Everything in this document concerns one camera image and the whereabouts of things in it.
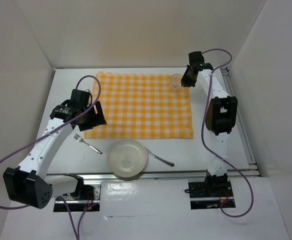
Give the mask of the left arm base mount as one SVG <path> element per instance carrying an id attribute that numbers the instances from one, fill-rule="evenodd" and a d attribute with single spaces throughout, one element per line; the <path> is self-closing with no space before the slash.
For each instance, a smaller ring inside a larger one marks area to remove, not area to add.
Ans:
<path id="1" fill-rule="evenodd" d="M 88 212 L 98 212 L 100 210 L 100 181 L 85 181 L 85 188 L 80 196 L 74 197 L 70 193 L 65 193 L 62 198 L 68 204 L 71 212 L 82 213 L 85 210 Z"/>

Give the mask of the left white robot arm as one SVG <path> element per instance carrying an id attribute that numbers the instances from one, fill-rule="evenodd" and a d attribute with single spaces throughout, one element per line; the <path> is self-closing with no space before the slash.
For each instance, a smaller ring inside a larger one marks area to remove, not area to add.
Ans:
<path id="1" fill-rule="evenodd" d="M 46 207 L 51 198 L 69 195 L 77 200 L 90 187 L 82 177 L 63 174 L 47 177 L 49 166 L 66 138 L 75 127 L 80 131 L 106 124 L 99 101 L 82 108 L 57 105 L 50 114 L 43 139 L 34 144 L 28 156 L 16 168 L 8 167 L 3 180 L 10 200 L 38 209 Z"/>

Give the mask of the clear plastic cup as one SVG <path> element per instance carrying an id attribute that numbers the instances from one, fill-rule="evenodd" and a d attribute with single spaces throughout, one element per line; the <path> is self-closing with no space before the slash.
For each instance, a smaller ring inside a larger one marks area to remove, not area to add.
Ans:
<path id="1" fill-rule="evenodd" d="M 178 74 L 178 73 L 171 75 L 170 86 L 171 86 L 172 90 L 176 91 L 176 90 L 180 90 L 183 88 L 181 85 L 182 77 L 183 76 L 181 74 Z"/>

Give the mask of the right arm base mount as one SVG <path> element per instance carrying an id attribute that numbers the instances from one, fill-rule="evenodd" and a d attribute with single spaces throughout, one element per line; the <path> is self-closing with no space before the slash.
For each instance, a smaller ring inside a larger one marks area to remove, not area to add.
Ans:
<path id="1" fill-rule="evenodd" d="M 192 210 L 235 208 L 234 194 L 230 181 L 225 186 L 208 189 L 202 182 L 188 182 L 188 188 L 184 190 L 190 197 Z"/>

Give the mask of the yellow white checkered cloth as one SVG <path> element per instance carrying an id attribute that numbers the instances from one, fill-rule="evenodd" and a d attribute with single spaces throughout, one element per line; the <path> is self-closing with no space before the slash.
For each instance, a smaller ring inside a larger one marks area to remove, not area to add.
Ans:
<path id="1" fill-rule="evenodd" d="M 86 139 L 191 139 L 190 94 L 174 90 L 169 74 L 98 72 L 99 101 L 107 124 L 84 133 Z"/>

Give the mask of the cream round plate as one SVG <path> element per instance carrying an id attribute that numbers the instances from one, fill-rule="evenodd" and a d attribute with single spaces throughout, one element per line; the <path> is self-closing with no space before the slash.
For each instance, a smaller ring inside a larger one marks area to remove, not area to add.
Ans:
<path id="1" fill-rule="evenodd" d="M 145 147 L 133 139 L 114 142 L 107 152 L 107 163 L 113 174 L 121 178 L 132 178 L 140 174 L 147 163 Z"/>

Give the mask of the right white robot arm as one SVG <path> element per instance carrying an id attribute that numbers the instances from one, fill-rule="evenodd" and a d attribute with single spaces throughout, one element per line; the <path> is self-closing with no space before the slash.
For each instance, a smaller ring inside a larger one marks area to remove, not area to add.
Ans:
<path id="1" fill-rule="evenodd" d="M 209 63 L 195 61 L 187 65 L 181 79 L 182 87 L 194 87 L 199 82 L 209 97 L 205 108 L 202 131 L 210 135 L 210 145 L 214 159 L 206 170 L 204 191 L 215 196 L 228 181 L 227 168 L 222 160 L 227 154 L 229 134 L 236 123 L 238 100 L 230 96 L 219 83 Z"/>

